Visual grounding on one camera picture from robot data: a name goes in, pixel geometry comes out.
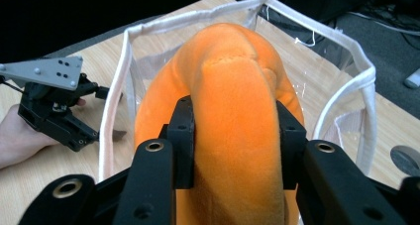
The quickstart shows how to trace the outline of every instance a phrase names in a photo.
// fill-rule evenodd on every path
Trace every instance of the orange stuffed object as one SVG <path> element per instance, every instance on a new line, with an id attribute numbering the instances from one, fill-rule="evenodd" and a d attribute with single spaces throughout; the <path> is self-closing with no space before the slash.
<path id="1" fill-rule="evenodd" d="M 275 100 L 302 125 L 303 115 L 272 45 L 235 24 L 197 33 L 150 85 L 135 144 L 157 138 L 186 95 L 196 125 L 194 187 L 176 192 L 177 224 L 297 223 L 296 206 L 285 203 L 282 189 Z"/>

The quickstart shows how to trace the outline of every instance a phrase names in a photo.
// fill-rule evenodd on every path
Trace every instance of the table surface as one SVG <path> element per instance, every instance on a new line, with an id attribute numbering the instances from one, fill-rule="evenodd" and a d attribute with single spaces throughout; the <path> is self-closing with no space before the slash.
<path id="1" fill-rule="evenodd" d="M 201 0 L 163 18 L 185 11 L 210 9 L 233 1 L 235 0 Z M 314 81 L 312 88 L 307 88 L 305 92 L 302 91 L 302 87 L 300 89 L 298 87 L 302 84 L 295 83 L 296 92 L 303 101 L 305 126 L 313 128 L 316 117 L 311 112 L 319 111 L 323 106 L 324 101 L 318 100 L 320 97 L 327 97 L 327 93 L 322 94 L 326 89 L 322 88 L 322 85 L 319 86 L 320 88 L 315 85 L 316 82 L 319 82 L 317 77 L 334 74 L 332 72 L 335 69 L 332 69 L 333 67 L 326 60 L 321 60 L 319 56 L 305 50 L 305 48 L 297 47 L 295 43 L 292 44 L 293 39 L 280 33 L 280 30 L 271 24 L 262 25 L 258 32 L 262 33 L 278 49 L 292 82 L 304 81 L 309 84 L 310 80 Z M 276 36 L 275 41 L 270 37 L 273 33 Z M 121 34 L 74 55 L 83 57 L 82 71 L 87 74 L 91 81 L 98 82 L 102 86 L 109 86 L 120 58 L 122 44 L 123 35 Z M 325 72 L 310 72 L 311 69 L 304 66 L 311 62 L 325 65 L 325 69 L 323 69 Z M 3 118 L 11 105 L 19 103 L 21 95 L 5 86 L 0 87 L 0 93 L 3 97 L 0 102 L 0 118 Z M 83 107 L 73 107 L 73 114 L 93 129 L 99 130 L 105 103 L 101 99 L 94 98 L 93 95 L 84 98 L 87 104 Z M 369 176 L 391 187 L 398 188 L 401 180 L 407 174 L 393 164 L 390 158 L 390 150 L 394 146 L 405 145 L 420 151 L 420 134 L 418 133 L 420 121 L 379 94 L 375 96 L 375 100 L 378 135 L 373 166 Z M 130 120 L 127 102 L 121 100 L 114 129 L 125 130 L 128 134 L 122 141 L 114 144 L 115 172 L 126 169 L 132 161 L 134 154 L 133 127 L 127 123 Z M 97 181 L 98 152 L 98 143 L 87 146 L 79 153 L 74 153 L 64 146 L 52 146 L 42 149 L 35 156 L 18 165 L 0 169 L 0 223 L 17 224 L 28 205 L 40 191 L 48 183 L 61 176 L 71 173 L 84 173 L 91 175 Z M 356 149 L 348 148 L 346 152 L 353 159 Z"/>

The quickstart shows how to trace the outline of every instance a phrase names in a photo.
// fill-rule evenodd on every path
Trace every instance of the transparent plastic container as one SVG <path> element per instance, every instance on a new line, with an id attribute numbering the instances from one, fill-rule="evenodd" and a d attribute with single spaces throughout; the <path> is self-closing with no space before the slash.
<path id="1" fill-rule="evenodd" d="M 183 43 L 215 23 L 237 23 L 270 41 L 300 100 L 307 138 L 342 146 L 368 174 L 376 140 L 374 66 L 356 41 L 277 0 L 243 0 L 127 29 L 101 125 L 103 155 L 112 153 L 107 131 L 123 88 L 134 127 L 137 109 L 156 73 Z M 101 165 L 111 167 L 112 162 Z"/>

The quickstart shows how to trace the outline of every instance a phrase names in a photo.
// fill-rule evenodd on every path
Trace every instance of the cable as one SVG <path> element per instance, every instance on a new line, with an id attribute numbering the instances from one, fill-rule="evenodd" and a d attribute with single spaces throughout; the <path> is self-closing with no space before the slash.
<path id="1" fill-rule="evenodd" d="M 12 89 L 14 89 L 16 91 L 21 92 L 22 94 L 26 94 L 26 92 L 22 91 L 20 88 L 6 82 L 6 79 L 3 75 L 0 75 L 0 84 L 5 84 L 5 85 L 11 87 Z"/>

